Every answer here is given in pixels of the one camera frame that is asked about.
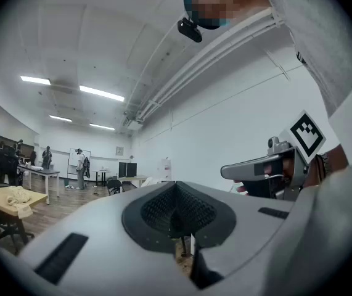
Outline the person's right hand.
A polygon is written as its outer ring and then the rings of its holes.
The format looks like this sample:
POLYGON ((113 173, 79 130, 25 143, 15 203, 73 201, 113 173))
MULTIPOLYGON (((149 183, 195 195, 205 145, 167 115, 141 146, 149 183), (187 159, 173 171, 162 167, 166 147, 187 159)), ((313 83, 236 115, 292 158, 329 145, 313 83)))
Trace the person's right hand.
POLYGON ((248 195, 247 188, 244 186, 243 182, 241 181, 234 181, 234 185, 232 189, 239 194, 248 195))

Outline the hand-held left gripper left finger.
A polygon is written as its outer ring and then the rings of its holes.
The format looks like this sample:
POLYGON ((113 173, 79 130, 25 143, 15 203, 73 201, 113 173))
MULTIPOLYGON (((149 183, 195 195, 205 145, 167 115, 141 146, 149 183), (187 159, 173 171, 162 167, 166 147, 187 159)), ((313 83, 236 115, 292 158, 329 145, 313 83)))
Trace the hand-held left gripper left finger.
POLYGON ((87 203, 35 237, 19 256, 0 248, 0 259, 34 295, 195 295, 198 288, 172 254, 143 249, 122 225, 124 208, 158 188, 142 187, 87 203), (53 284, 36 269, 70 234, 87 241, 53 284))

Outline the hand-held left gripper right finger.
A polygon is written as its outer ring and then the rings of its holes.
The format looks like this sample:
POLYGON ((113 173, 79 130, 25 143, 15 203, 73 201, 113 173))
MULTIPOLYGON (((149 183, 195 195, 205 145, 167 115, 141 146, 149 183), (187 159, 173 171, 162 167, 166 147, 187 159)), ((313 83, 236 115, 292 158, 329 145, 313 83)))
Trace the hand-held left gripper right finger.
POLYGON ((180 181, 175 198, 195 234, 192 271, 175 279, 176 295, 264 295, 274 240, 294 202, 180 181))

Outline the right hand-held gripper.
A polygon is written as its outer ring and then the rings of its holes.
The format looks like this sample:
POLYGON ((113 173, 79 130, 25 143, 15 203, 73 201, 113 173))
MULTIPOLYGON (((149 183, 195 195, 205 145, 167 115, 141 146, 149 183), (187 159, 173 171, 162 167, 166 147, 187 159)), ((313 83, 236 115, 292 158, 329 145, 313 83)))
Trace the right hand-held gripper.
POLYGON ((280 135, 268 139, 267 156, 222 166, 220 173, 224 179, 244 181, 248 195, 295 200, 325 141, 317 123, 302 110, 280 135))

